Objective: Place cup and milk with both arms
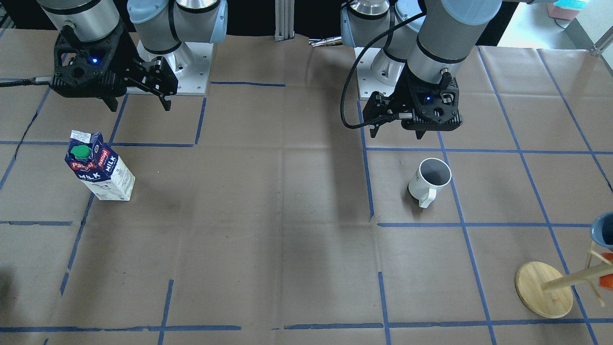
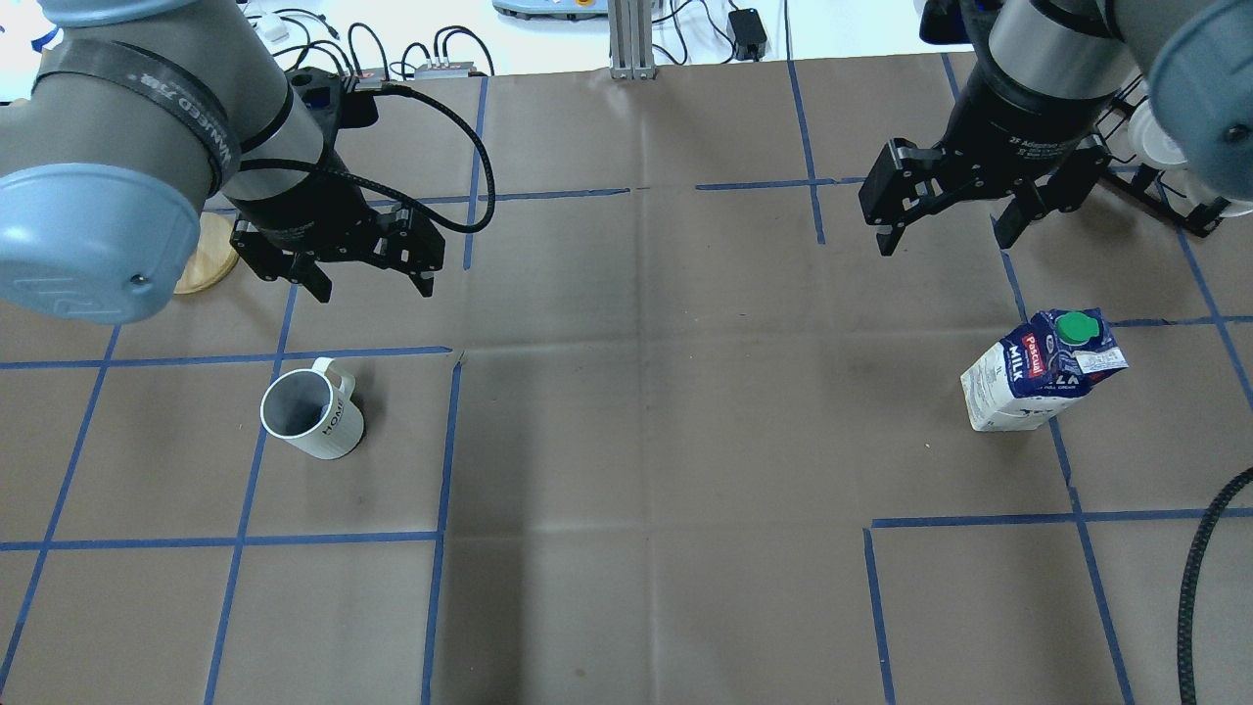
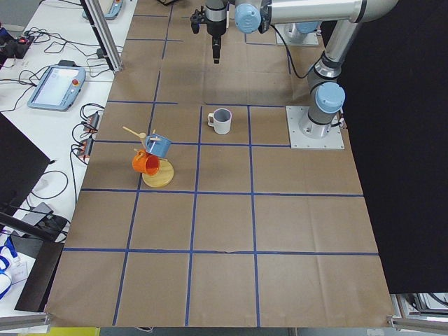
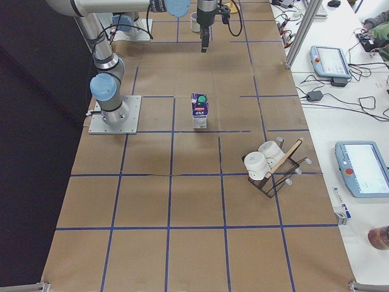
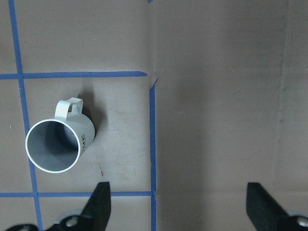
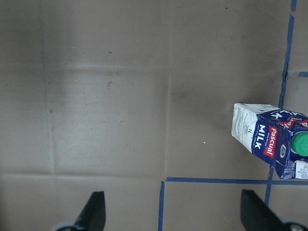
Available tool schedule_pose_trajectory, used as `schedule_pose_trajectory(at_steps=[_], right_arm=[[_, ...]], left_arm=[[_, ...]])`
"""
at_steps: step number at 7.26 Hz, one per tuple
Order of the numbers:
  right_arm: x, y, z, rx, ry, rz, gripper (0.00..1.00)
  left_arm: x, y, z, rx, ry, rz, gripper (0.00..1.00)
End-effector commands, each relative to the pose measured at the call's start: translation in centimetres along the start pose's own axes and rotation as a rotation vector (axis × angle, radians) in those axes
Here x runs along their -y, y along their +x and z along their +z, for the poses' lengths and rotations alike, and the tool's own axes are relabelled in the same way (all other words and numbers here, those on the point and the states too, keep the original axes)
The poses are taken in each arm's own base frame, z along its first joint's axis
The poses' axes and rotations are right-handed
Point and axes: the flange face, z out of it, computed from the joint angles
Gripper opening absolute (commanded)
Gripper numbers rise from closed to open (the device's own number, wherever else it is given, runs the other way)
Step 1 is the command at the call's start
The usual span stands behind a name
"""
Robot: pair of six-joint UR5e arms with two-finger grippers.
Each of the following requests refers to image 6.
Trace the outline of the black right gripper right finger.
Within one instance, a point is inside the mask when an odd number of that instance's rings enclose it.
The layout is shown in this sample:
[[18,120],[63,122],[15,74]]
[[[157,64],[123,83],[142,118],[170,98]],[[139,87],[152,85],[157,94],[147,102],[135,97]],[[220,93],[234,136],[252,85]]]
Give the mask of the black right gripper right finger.
[[253,190],[241,192],[241,223],[246,231],[288,231]]

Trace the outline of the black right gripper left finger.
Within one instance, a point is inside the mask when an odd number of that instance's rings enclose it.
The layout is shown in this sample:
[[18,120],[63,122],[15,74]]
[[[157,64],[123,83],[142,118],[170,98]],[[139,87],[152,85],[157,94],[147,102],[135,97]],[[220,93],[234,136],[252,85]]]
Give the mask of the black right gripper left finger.
[[93,192],[76,219],[74,231],[103,231],[106,223],[104,191]]

